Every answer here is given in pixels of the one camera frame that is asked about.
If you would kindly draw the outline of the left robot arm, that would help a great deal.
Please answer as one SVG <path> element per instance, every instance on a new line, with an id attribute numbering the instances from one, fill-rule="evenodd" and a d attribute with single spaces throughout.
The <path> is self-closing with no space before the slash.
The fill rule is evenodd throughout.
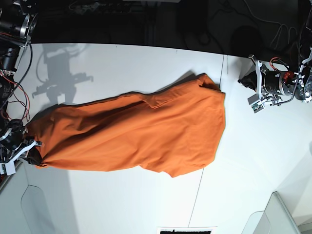
<path id="1" fill-rule="evenodd" d="M 312 2 L 301 0 L 297 27 L 280 25 L 287 30 L 287 45 L 263 62 L 249 55 L 254 70 L 238 83 L 254 91 L 248 103 L 257 113 L 266 106 L 281 106 L 293 99 L 312 100 Z"/>

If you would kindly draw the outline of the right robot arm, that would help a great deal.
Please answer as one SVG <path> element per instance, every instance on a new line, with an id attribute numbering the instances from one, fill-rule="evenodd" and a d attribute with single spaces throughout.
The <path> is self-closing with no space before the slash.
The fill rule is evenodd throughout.
<path id="1" fill-rule="evenodd" d="M 2 0 L 0 2 L 0 162 L 6 165 L 19 158 L 39 166 L 42 158 L 38 148 L 41 142 L 27 136 L 23 120 L 30 117 L 30 100 L 25 95 L 21 102 L 24 112 L 21 118 L 12 119 L 7 113 L 9 99 L 15 91 L 24 88 L 14 80 L 17 61 L 26 49 L 31 49 L 31 37 L 37 23 L 36 0 Z"/>

